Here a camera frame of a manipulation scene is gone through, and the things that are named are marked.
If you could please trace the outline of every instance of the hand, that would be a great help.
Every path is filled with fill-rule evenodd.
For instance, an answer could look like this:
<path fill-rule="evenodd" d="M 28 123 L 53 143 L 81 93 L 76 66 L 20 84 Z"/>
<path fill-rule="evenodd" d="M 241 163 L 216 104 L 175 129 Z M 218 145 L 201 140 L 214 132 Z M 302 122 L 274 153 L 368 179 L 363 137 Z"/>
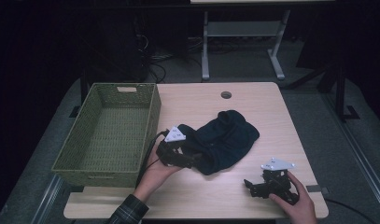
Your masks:
<path fill-rule="evenodd" d="M 291 224 L 316 224 L 317 219 L 314 202 L 309 197 L 303 184 L 291 172 L 288 172 L 288 176 L 297 189 L 300 200 L 294 205 L 291 205 L 275 194 L 270 194 L 269 198 L 289 215 Z"/>
<path fill-rule="evenodd" d="M 154 147 L 149 154 L 148 168 L 144 173 L 139 185 L 134 190 L 134 196 L 145 203 L 149 196 L 158 189 L 165 180 L 175 172 L 181 170 L 177 166 L 165 166 L 156 154 L 157 147 Z"/>

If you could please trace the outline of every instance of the plaid sleeve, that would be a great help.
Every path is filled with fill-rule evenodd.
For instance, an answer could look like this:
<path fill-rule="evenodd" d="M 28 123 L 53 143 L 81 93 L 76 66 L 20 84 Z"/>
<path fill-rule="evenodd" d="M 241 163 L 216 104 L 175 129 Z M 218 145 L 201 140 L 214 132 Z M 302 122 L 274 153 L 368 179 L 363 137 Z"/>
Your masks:
<path fill-rule="evenodd" d="M 130 194 L 125 201 L 117 208 L 108 224 L 138 224 L 148 211 L 148 207 Z"/>

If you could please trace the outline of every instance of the table top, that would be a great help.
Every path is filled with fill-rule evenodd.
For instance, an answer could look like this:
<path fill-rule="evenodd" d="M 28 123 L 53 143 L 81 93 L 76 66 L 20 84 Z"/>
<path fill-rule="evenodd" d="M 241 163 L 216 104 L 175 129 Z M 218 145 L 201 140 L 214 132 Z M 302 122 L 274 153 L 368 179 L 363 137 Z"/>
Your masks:
<path fill-rule="evenodd" d="M 294 173 L 305 186 L 317 185 L 282 98 L 274 83 L 159 84 L 162 108 L 158 132 L 181 123 L 198 129 L 218 112 L 234 109 L 260 132 L 243 159 L 213 175 L 195 168 L 172 175 L 148 200 L 145 218 L 282 218 L 284 212 L 269 199 L 252 198 L 244 179 L 263 183 L 260 166 L 272 157 L 295 163 Z M 223 99 L 228 91 L 232 98 Z M 85 187 L 72 192 L 64 215 L 68 218 L 107 218 L 133 189 Z M 329 213 L 320 192 L 309 193 L 317 217 Z"/>

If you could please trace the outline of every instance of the wicker basket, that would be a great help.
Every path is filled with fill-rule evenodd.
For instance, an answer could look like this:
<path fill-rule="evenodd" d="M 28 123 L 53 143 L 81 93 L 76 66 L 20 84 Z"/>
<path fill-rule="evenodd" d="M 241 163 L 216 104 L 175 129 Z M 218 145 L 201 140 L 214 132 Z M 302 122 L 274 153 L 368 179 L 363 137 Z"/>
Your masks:
<path fill-rule="evenodd" d="M 160 110 L 155 84 L 93 84 L 52 172 L 72 185 L 134 187 Z"/>

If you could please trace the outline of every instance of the dark blue cloth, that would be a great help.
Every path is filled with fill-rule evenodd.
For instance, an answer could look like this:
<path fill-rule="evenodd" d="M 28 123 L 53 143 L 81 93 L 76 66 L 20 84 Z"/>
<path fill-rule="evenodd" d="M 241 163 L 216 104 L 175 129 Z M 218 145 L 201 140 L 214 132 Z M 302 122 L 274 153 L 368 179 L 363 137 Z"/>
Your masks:
<path fill-rule="evenodd" d="M 177 127 L 186 135 L 181 147 L 185 155 L 202 154 L 194 164 L 202 174 L 211 175 L 240 161 L 260 137 L 258 130 L 235 110 L 221 111 L 197 131 L 180 124 Z"/>

